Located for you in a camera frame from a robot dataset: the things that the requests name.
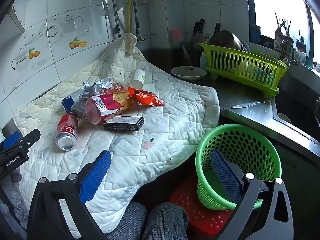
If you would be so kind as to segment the lime green dish rack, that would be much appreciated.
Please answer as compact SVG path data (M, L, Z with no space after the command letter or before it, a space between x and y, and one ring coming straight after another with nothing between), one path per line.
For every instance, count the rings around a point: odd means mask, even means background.
M205 70L211 79L225 77L256 88L271 99L279 94L278 84L289 66L261 53L248 53L232 48L200 44L207 59Z

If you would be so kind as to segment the red plastic stool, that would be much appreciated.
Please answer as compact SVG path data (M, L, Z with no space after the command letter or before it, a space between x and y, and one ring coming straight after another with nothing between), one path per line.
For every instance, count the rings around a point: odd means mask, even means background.
M232 210L210 210L204 207L197 197L197 179L188 178L169 197L169 201L186 211L189 223L189 239L214 239L229 220Z

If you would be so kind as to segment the white quilted blanket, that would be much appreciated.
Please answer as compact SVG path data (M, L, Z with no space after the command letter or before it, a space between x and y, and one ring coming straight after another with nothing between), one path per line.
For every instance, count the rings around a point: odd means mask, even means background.
M13 117L23 135L33 129L40 139L29 148L29 159L20 166L20 192L26 207L31 205L37 182L65 179L93 162L102 150L111 152L112 161L92 200L86 207L104 233L113 231L131 199L145 184L180 166L197 149L202 137L219 122L217 92L185 82L150 64L131 34L111 43L101 56L46 94L29 103ZM64 113L63 98L104 77L129 83L130 74L141 69L146 74L145 90L156 94L161 107L133 105L128 116L143 117L138 132L117 133L82 121L78 146L65 152L55 143L57 124Z

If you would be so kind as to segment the person's plaid trouser legs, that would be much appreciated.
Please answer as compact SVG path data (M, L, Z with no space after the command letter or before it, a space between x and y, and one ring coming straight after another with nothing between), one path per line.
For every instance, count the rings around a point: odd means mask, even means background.
M106 239L187 239L188 214L182 207L161 203L150 212L131 202L117 227Z

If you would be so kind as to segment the black cigarette box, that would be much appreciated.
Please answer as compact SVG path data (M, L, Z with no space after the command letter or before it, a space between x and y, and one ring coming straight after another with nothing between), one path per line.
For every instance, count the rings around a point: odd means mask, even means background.
M103 123L104 129L109 131L139 131L144 125L144 118L140 116L114 116Z

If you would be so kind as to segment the red cartoon paper cup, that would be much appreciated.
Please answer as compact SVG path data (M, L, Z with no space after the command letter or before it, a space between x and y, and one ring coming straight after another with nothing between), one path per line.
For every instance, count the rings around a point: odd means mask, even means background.
M106 120L120 115L133 106L133 99L129 97L127 85L114 82L103 94L90 97L85 103L85 112L94 125L101 124Z

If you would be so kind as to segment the dark metal pot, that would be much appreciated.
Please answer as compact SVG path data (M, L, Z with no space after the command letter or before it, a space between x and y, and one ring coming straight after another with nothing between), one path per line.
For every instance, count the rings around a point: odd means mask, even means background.
M215 33L209 40L213 46L244 50L244 46L239 38L227 30L221 30Z

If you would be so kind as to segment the white ceramic plate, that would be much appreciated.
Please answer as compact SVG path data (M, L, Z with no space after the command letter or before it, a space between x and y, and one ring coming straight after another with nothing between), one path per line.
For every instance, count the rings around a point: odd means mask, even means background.
M180 66L172 68L171 74L184 81L196 81L207 75L205 69L193 66Z

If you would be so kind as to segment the white paper cup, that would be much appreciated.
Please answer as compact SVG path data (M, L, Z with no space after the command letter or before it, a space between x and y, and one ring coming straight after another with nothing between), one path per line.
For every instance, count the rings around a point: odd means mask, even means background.
M130 87L135 89L143 89L145 82L144 70L137 69L130 73Z

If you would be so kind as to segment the steel kitchen knife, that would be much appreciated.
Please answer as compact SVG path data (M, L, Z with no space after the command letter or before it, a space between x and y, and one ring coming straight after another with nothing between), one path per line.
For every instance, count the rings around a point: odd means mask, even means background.
M242 103L242 104L238 104L238 105L234 105L231 107L231 109L242 109L242 108L248 108L248 107L252 107L255 105L259 105L259 104L263 104L266 101L253 101L253 102L248 102L248 103Z

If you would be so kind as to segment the orange Ovaltine snack wrapper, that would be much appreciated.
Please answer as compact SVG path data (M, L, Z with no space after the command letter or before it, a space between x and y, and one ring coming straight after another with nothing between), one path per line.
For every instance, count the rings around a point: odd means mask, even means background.
M164 104L159 100L159 98L148 91L135 89L132 87L128 87L129 97L133 98L136 103L143 106L155 106L155 107L163 107Z

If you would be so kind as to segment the blue white milk carton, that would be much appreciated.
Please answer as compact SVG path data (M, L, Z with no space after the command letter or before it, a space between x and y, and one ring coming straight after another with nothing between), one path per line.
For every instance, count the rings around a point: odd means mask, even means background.
M78 89L72 92L71 94L69 94L68 96L66 96L61 101L61 105L63 106L66 113L71 113L72 106L78 102L80 94L81 94L81 89Z

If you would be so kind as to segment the green perforated trash basket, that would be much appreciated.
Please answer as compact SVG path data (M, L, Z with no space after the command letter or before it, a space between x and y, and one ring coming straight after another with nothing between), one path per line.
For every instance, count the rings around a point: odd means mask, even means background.
M228 162L236 164L242 172L250 172L259 180L273 181L282 176L278 152L261 133L240 124L218 126L202 138L195 159L197 196L208 209L233 210L236 207L212 168L210 160L214 150L220 151Z

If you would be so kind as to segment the red cola can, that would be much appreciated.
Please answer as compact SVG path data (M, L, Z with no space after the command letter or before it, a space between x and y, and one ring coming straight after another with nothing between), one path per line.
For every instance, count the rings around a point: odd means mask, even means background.
M78 145L78 119L72 113L61 116L55 136L56 145L64 150L71 151Z

